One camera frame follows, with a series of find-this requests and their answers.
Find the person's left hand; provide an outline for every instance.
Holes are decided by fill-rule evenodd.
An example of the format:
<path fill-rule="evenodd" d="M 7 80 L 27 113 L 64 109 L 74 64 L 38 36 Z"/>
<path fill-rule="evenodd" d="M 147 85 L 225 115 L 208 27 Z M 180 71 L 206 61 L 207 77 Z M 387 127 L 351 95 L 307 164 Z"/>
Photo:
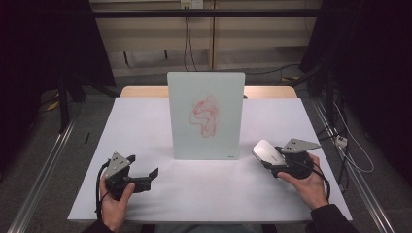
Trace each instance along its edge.
<path fill-rule="evenodd" d="M 106 188 L 106 175 L 100 179 L 100 196 L 108 192 Z M 120 232 L 121 226 L 126 217 L 127 203 L 134 191 L 134 183 L 130 183 L 123 192 L 121 199 L 117 201 L 108 193 L 103 200 L 101 200 L 102 220 L 103 223 L 114 232 Z"/>

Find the small white board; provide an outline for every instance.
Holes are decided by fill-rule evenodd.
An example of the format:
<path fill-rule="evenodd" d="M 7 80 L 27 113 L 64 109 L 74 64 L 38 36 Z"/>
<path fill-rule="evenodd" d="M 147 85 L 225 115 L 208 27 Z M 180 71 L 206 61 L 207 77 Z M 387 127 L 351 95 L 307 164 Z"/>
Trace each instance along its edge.
<path fill-rule="evenodd" d="M 237 159 L 245 74 L 169 72 L 167 81 L 174 157 Z"/>

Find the gray floor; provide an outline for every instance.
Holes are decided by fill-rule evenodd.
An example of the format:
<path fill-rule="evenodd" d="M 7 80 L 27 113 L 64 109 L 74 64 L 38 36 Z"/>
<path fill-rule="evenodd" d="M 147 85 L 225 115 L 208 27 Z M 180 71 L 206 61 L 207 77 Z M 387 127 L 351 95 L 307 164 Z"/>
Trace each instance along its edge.
<path fill-rule="evenodd" d="M 267 56 L 268 60 L 265 62 L 270 63 L 270 54 L 266 54 L 265 56 Z M 165 66 L 169 67 L 171 63 L 176 62 L 176 67 L 171 70 L 182 71 L 185 69 L 182 66 L 182 54 L 177 52 L 176 57 L 176 59 L 181 60 L 180 63 L 173 61 L 169 56 L 170 60 L 167 61 L 168 64 Z M 232 70 L 239 68 L 237 64 L 243 64 L 244 69 L 241 69 L 241 71 L 247 73 L 270 71 L 275 67 L 279 67 L 279 64 L 274 61 L 274 65 L 272 64 L 272 66 L 257 68 L 259 65 L 247 63 L 247 60 L 239 60 L 239 56 L 237 56 L 236 59 L 233 58 L 231 61 L 232 64 L 227 61 L 225 64 L 221 64 L 222 67 L 224 67 L 225 70 Z M 298 62 L 298 55 L 295 60 L 289 59 L 288 61 L 290 61 L 290 63 Z M 111 62 L 122 63 L 123 60 L 114 59 L 111 60 Z M 139 69 L 145 69 L 147 75 L 136 76 L 134 72 L 138 72 L 139 70 L 127 71 L 128 73 L 122 71 L 125 74 L 127 73 L 127 76 L 116 77 L 118 83 L 117 90 L 121 90 L 126 85 L 165 84 L 166 76 L 164 72 L 160 72 L 161 69 L 159 71 L 157 68 L 151 68 L 150 66 L 153 64 L 149 61 L 145 61 L 147 63 L 146 65 L 142 65 L 142 62 L 135 62 L 132 63 L 132 65 L 144 67 Z M 301 73 L 299 73 L 298 70 L 290 68 L 283 71 L 282 77 L 299 75 L 301 75 Z M 247 84 L 273 85 L 277 83 L 279 79 L 279 72 L 265 75 L 248 75 Z M 73 115 L 76 111 L 79 111 L 78 117 L 64 150 L 59 156 L 53 171 L 51 171 L 51 177 L 48 179 L 47 186 L 37 203 L 37 208 L 25 228 L 26 232 L 81 232 L 85 228 L 84 225 L 68 221 L 67 216 L 76 198 L 77 191 L 82 184 L 86 169 L 93 157 L 94 150 L 97 147 L 107 117 L 114 103 L 114 99 L 104 96 L 89 87 L 85 87 L 85 90 L 87 99 L 84 103 L 70 103 L 71 114 Z M 320 132 L 324 126 L 314 108 L 313 100 L 307 96 L 305 85 L 299 86 L 296 89 L 296 93 L 302 99 L 314 130 Z M 45 93 L 44 98 L 47 99 L 48 95 L 50 95 L 50 93 Z M 46 106 L 39 110 L 39 115 L 30 130 L 30 137 L 21 147 L 17 160 L 10 165 L 8 172 L 0 183 L 0 189 L 2 190 L 0 195 L 0 232 L 6 232 L 9 229 L 56 141 L 59 130 L 59 111 L 56 109 L 44 112 L 45 107 Z M 412 232 L 411 186 L 388 164 L 385 156 L 380 152 L 379 147 L 367 140 L 361 125 L 357 122 L 356 117 L 351 114 L 350 106 L 346 108 L 346 112 L 351 132 L 371 156 L 375 165 L 374 172 L 363 173 L 362 175 L 388 215 L 391 224 L 395 228 L 395 232 Z M 340 158 L 330 140 L 321 140 L 321 143 L 329 164 L 337 178 L 341 166 Z M 353 140 L 349 141 L 349 145 L 350 153 L 356 159 L 358 165 L 362 168 L 368 168 L 368 160 L 353 143 Z M 353 224 L 360 232 L 380 232 L 374 219 L 371 217 L 370 210 L 366 208 L 353 181 L 350 181 L 349 188 L 344 193 L 344 198 L 353 215 Z M 279 224 L 277 227 L 278 232 L 281 233 L 304 232 L 304 224 L 299 223 Z M 139 232 L 139 226 L 127 224 L 123 232 Z"/>

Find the red scribble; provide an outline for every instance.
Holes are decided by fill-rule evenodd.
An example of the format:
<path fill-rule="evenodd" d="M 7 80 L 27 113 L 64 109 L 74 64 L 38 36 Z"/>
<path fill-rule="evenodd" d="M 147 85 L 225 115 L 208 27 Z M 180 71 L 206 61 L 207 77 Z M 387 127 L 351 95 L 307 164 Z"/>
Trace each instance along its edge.
<path fill-rule="evenodd" d="M 190 114 L 190 123 L 199 124 L 202 128 L 202 137 L 215 136 L 218 126 L 218 102 L 213 96 L 197 102 Z"/>

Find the black bar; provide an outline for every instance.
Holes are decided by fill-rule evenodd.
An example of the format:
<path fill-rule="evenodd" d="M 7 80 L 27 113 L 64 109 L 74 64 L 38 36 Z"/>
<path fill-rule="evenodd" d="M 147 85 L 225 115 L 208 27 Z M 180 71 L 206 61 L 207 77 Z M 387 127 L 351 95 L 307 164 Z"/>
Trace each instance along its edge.
<path fill-rule="evenodd" d="M 196 10 L 111 10 L 111 11 L 40 11 L 42 14 L 79 16 L 96 18 L 119 17 L 318 17 L 320 14 L 336 14 L 337 11 L 323 11 L 320 9 L 196 9 Z"/>

